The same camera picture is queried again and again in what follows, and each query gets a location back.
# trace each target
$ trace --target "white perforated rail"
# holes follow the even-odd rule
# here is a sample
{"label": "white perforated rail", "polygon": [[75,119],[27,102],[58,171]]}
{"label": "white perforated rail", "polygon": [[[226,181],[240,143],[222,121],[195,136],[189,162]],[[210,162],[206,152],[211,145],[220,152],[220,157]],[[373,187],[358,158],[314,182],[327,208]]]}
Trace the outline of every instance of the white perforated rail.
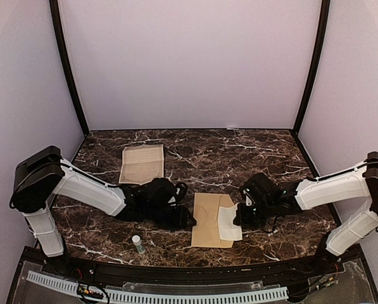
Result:
{"label": "white perforated rail", "polygon": [[[27,280],[60,293],[65,293],[66,295],[77,296],[76,282],[65,281],[31,270],[28,272]],[[102,293],[94,287],[91,287],[91,290]],[[208,294],[201,296],[129,293],[110,288],[107,288],[106,291],[110,296],[110,303],[114,304],[254,304],[288,299],[286,287],[247,293]]]}

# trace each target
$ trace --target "black vertical post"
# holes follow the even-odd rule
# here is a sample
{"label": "black vertical post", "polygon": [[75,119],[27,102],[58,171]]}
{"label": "black vertical post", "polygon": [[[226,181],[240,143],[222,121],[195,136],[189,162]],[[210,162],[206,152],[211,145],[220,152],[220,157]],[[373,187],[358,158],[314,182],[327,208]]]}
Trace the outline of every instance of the black vertical post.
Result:
{"label": "black vertical post", "polygon": [[317,75],[318,64],[320,63],[320,57],[322,52],[322,46],[324,45],[325,30],[327,28],[329,4],[331,0],[322,0],[320,19],[318,21],[317,36],[315,38],[315,45],[313,51],[313,57],[310,64],[310,70],[308,71],[307,81],[304,88],[303,97],[301,98],[300,108],[296,122],[294,123],[293,132],[298,134],[301,125],[303,124],[304,116],[307,111],[308,102],[310,101],[311,92],[313,90],[315,76]]}
{"label": "black vertical post", "polygon": [[83,134],[86,136],[89,134],[89,127],[87,126],[86,117],[83,113],[82,104],[80,103],[79,95],[77,94],[76,90],[75,79],[73,79],[73,73],[70,67],[68,51],[66,50],[65,37],[63,35],[58,0],[49,0],[49,5],[51,7],[52,22],[54,25],[56,43],[60,52],[63,73],[65,74],[66,83],[68,84],[70,97],[72,99],[73,107],[76,111],[76,116],[79,121],[80,128],[82,129]]}

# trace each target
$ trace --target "robotic arm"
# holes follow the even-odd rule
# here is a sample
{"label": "robotic arm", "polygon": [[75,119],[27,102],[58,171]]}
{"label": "robotic arm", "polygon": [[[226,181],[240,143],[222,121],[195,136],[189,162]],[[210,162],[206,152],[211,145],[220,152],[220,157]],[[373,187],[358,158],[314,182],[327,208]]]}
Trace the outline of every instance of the robotic arm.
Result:
{"label": "robotic arm", "polygon": [[10,207],[22,212],[47,257],[64,253],[64,244],[49,210],[56,194],[68,196],[128,222],[149,219],[160,227],[181,229],[196,225],[189,210],[179,205],[186,195],[184,183],[154,179],[139,187],[101,181],[63,159],[50,146],[16,168]]}
{"label": "robotic arm", "polygon": [[284,217],[349,198],[365,198],[358,211],[322,240],[329,255],[338,257],[378,228],[378,152],[369,153],[365,161],[349,169],[299,180],[284,189],[259,173],[240,191],[245,203],[239,204],[234,224],[244,227],[263,227],[270,217]]}

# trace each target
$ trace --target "brown envelope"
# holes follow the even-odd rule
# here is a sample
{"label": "brown envelope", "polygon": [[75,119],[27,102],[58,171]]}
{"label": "brown envelope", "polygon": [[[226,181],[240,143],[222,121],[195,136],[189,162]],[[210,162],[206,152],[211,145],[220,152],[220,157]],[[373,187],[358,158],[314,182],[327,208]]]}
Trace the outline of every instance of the brown envelope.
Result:
{"label": "brown envelope", "polygon": [[207,248],[231,248],[233,241],[220,240],[218,209],[234,206],[228,194],[194,194],[194,218],[197,225],[192,228],[191,246]]}

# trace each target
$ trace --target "black metal bar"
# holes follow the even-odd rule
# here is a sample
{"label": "black metal bar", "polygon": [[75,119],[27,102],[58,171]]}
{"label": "black metal bar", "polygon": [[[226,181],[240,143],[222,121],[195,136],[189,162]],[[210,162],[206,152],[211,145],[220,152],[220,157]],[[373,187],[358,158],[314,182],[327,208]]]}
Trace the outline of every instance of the black metal bar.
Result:
{"label": "black metal bar", "polygon": [[72,69],[70,67],[68,51],[66,50],[65,37],[63,35],[60,8],[58,0],[49,0],[51,7],[52,23],[54,25],[56,43],[60,52],[60,58],[62,62],[63,73],[65,74],[66,83],[70,97],[72,99],[73,107],[76,111],[76,116],[82,129],[83,134],[86,136],[89,134],[89,127],[86,122],[86,117],[83,113],[82,104],[80,103],[79,95],[77,94],[75,79],[73,78]]}
{"label": "black metal bar", "polygon": [[304,116],[307,111],[308,102],[310,101],[311,92],[313,91],[315,76],[317,75],[318,65],[324,45],[325,30],[327,28],[329,4],[331,0],[322,0],[320,19],[318,21],[317,36],[315,38],[315,45],[313,57],[311,59],[310,70],[308,71],[307,81],[304,88],[303,97],[301,98],[300,107],[298,109],[296,122],[294,123],[293,131],[298,134],[301,125],[303,124]]}
{"label": "black metal bar", "polygon": [[[319,176],[318,170],[317,170],[317,168],[315,168],[315,165],[314,165],[313,161],[311,160],[310,155],[308,155],[307,150],[305,149],[303,143],[300,141],[300,138],[298,138],[297,133],[295,131],[293,131],[293,130],[290,131],[290,133],[291,133],[294,141],[296,142],[297,147],[299,148],[301,154],[303,155],[303,158],[307,162],[307,165],[310,168],[311,173],[313,174],[314,177],[318,177]],[[340,225],[342,225],[341,218],[339,217],[339,214],[336,211],[334,204],[332,204],[332,203],[331,204],[327,204],[327,206],[329,208],[329,211],[332,214],[332,217],[334,218],[335,224],[338,227]]]}

